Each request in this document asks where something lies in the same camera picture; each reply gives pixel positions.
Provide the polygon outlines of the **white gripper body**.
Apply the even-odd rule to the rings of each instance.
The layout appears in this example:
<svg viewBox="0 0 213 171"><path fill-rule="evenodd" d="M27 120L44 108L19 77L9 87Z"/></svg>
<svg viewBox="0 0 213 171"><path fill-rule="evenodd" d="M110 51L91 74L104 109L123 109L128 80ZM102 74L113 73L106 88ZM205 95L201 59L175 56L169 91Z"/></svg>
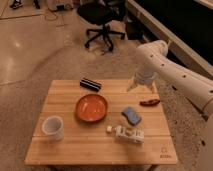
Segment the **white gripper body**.
<svg viewBox="0 0 213 171"><path fill-rule="evenodd" d="M155 73L147 68L138 68L134 74L134 82L138 85L150 86L155 79Z"/></svg>

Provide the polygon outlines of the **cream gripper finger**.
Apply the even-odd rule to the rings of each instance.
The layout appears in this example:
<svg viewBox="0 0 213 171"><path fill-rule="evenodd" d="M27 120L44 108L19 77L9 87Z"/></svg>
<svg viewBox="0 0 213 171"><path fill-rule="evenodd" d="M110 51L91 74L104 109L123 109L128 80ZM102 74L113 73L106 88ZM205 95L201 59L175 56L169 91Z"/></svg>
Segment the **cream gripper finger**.
<svg viewBox="0 0 213 171"><path fill-rule="evenodd" d="M157 92L155 84L151 85L150 90L152 91L152 93L156 93Z"/></svg>
<svg viewBox="0 0 213 171"><path fill-rule="evenodd" d="M129 92L131 91L132 89L136 88L137 87L137 83L134 81L134 80L131 80L127 86L127 89L126 91Z"/></svg>

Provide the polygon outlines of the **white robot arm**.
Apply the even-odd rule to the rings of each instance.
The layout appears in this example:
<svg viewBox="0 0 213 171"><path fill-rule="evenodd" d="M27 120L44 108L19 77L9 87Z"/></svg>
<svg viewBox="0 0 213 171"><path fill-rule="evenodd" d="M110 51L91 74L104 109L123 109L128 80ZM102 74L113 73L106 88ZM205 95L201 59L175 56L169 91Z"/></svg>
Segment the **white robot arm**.
<svg viewBox="0 0 213 171"><path fill-rule="evenodd" d="M139 45L136 49L139 68L131 78L127 90L138 85L151 87L155 74L180 90L195 106L208 115L196 171L213 171L213 80L176 64L167 58L168 45L157 40Z"/></svg>

